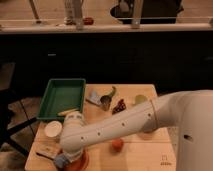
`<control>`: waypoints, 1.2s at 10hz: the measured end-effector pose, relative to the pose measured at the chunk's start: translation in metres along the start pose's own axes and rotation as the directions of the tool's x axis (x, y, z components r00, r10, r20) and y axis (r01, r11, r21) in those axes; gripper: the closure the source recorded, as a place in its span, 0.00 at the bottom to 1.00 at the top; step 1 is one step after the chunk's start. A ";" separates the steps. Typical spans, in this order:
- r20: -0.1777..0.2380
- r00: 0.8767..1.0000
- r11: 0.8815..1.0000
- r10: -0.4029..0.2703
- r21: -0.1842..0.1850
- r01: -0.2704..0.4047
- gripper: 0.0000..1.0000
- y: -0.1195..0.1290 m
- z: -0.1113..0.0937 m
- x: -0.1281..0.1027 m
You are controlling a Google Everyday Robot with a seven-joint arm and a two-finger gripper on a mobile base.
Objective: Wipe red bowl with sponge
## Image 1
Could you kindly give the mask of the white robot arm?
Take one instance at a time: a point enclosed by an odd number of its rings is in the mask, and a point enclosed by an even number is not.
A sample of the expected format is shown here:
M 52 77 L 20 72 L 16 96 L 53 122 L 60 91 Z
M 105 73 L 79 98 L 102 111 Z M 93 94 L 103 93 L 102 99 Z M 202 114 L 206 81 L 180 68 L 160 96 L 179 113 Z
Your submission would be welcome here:
M 93 124 L 77 111 L 69 113 L 53 162 L 62 169 L 88 146 L 169 126 L 179 128 L 176 171 L 213 171 L 213 90 L 169 93 Z

